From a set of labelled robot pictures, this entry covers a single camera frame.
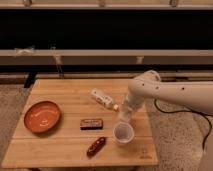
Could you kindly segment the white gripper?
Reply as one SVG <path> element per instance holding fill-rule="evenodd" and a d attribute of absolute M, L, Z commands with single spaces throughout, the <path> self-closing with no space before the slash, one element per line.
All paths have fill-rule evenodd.
<path fill-rule="evenodd" d="M 123 101 L 119 109 L 118 118 L 121 121 L 129 122 L 135 112 L 136 106 L 133 103 Z"/>

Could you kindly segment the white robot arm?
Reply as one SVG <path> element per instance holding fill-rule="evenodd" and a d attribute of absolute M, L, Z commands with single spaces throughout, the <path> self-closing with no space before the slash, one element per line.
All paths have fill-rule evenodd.
<path fill-rule="evenodd" d="M 119 118 L 130 121 L 148 98 L 184 106 L 211 118 L 198 171 L 213 171 L 213 81 L 162 82 L 158 72 L 146 71 L 128 82 Z"/>

